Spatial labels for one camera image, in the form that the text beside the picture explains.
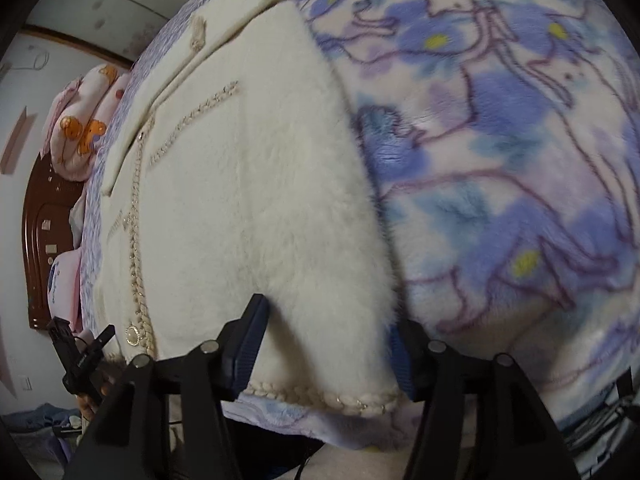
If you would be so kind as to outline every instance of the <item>button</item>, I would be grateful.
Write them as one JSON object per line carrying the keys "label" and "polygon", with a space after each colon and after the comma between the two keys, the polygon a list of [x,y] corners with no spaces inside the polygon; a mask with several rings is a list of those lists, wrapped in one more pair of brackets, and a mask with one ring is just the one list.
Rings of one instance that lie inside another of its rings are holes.
{"label": "button", "polygon": [[133,325],[127,328],[125,336],[127,338],[127,343],[131,346],[138,346],[140,344],[140,332],[138,332],[138,329]]}

